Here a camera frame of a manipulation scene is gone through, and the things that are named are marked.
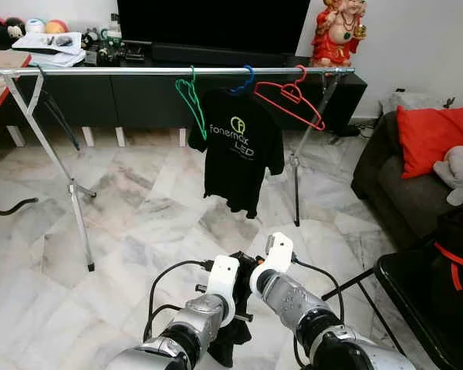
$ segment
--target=green hanger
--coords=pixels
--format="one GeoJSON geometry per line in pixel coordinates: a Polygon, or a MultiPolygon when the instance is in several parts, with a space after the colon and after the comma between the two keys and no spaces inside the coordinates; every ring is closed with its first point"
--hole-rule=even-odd
{"type": "Polygon", "coordinates": [[[199,102],[198,94],[195,92],[195,71],[194,66],[192,68],[192,81],[188,82],[184,79],[178,79],[175,82],[175,88],[182,97],[182,99],[187,103],[189,109],[195,117],[195,120],[198,122],[199,129],[201,129],[201,134],[204,140],[208,139],[208,134],[206,133],[206,126],[204,120],[204,114],[201,109],[201,103],[199,102]]]}

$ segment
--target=white wall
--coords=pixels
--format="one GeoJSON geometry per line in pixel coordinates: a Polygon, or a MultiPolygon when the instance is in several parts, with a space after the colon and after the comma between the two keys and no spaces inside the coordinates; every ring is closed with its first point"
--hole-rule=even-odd
{"type": "Polygon", "coordinates": [[[117,12],[117,0],[0,0],[0,17],[4,19],[60,19],[73,31],[84,31],[88,26],[104,28],[110,14],[117,12]]]}
{"type": "MultiPolygon", "coordinates": [[[[353,56],[367,91],[355,116],[377,116],[378,99],[396,87],[456,96],[463,106],[463,0],[367,0],[367,39],[353,56]]],[[[322,0],[311,0],[298,56],[310,45],[322,0]]]]}

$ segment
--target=red cushion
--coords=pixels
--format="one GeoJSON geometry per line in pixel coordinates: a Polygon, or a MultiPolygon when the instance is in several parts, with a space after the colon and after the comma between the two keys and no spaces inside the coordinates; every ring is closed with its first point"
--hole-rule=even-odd
{"type": "Polygon", "coordinates": [[[397,121],[404,155],[402,179],[431,173],[448,150],[463,145],[463,108],[405,110],[398,106],[397,121]]]}

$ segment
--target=gray plush toy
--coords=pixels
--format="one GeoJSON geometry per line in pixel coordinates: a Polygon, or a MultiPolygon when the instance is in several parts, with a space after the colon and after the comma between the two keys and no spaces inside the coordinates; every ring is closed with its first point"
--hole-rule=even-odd
{"type": "Polygon", "coordinates": [[[463,204],[463,146],[455,146],[444,157],[444,162],[434,163],[435,173],[453,191],[448,195],[447,201],[452,206],[463,204]]]}

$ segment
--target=bag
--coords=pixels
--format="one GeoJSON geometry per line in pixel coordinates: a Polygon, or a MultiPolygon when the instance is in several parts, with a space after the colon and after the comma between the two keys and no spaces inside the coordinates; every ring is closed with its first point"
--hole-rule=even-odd
{"type": "Polygon", "coordinates": [[[463,325],[463,207],[438,218],[431,300],[437,318],[453,330],[463,325]]]}
{"type": "Polygon", "coordinates": [[[451,262],[451,278],[456,291],[463,291],[460,279],[463,271],[463,209],[438,218],[435,247],[451,262]]]}

